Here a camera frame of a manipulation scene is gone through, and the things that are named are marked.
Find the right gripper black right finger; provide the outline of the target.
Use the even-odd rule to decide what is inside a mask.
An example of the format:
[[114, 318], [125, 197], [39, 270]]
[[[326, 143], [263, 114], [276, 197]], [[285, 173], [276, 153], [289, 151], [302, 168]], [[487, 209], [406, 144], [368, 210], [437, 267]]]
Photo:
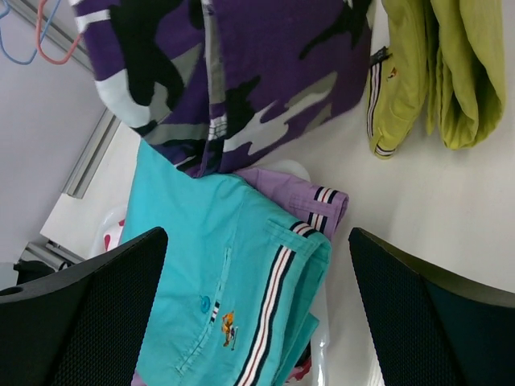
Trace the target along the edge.
[[387, 385], [512, 385], [514, 295], [403, 252], [363, 228], [348, 238]]

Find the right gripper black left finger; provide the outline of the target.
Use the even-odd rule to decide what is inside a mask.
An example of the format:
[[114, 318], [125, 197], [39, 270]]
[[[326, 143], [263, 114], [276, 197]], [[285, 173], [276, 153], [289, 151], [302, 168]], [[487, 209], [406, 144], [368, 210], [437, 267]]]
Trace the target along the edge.
[[1, 292], [3, 385], [129, 385], [167, 250], [153, 228]]

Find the purple grey camouflage trousers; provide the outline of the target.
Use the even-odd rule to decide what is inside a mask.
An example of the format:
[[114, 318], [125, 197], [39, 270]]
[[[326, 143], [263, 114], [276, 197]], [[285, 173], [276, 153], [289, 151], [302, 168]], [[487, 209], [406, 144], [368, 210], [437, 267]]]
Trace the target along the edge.
[[365, 89], [372, 1], [71, 6], [107, 109], [194, 178], [255, 163]]

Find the pink wire hanger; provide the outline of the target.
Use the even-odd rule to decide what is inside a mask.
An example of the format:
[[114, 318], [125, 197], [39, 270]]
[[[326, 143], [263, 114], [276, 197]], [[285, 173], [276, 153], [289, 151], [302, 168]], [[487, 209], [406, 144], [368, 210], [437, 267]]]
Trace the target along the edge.
[[36, 31], [40, 48], [55, 62], [66, 58], [88, 67], [89, 60], [69, 1], [37, 1]]

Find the white plastic basket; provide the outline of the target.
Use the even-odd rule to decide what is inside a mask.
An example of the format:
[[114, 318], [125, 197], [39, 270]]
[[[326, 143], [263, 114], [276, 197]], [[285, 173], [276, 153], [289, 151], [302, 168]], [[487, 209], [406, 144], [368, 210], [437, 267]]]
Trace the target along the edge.
[[[293, 160], [281, 160], [269, 162], [264, 165], [266, 170], [275, 170], [294, 175], [298, 178], [311, 181], [307, 170], [298, 162]], [[125, 219], [127, 204], [110, 209], [104, 219], [98, 224], [95, 236], [93, 237], [92, 247], [88, 258], [93, 258], [105, 252], [104, 234], [115, 224], [122, 228], [119, 223]], [[319, 325], [311, 337], [311, 367], [309, 372], [303, 375], [301, 380], [292, 377], [286, 385], [328, 385], [328, 367], [326, 364], [326, 354], [330, 343], [328, 325], [328, 307], [325, 284], [321, 285], [317, 293], [311, 311], [319, 320]]]

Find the lilac purple trousers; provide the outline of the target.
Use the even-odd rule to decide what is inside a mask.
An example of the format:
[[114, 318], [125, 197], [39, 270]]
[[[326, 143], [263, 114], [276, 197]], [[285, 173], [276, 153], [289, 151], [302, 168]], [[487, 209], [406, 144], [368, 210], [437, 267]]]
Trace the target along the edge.
[[347, 194], [295, 175], [258, 167], [239, 170], [236, 175], [329, 240], [348, 208]]

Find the teal trousers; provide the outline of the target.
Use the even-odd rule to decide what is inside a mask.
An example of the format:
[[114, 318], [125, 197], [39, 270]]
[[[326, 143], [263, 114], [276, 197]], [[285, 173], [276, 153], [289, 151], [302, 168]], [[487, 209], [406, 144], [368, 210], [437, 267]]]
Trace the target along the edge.
[[137, 373], [148, 385], [281, 385], [318, 320], [331, 245], [236, 175], [192, 179], [138, 149], [123, 240], [160, 227], [166, 257]]

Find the light blue wire hanger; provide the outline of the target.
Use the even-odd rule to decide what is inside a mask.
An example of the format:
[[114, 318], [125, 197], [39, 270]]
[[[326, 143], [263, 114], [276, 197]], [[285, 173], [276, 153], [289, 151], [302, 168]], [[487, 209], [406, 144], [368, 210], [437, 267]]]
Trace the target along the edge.
[[[42, 43], [57, 28], [61, 1], [48, 1], [41, 14]], [[39, 55], [35, 44], [35, 24], [39, 1], [1, 1], [1, 56], [19, 66], [32, 64]]]

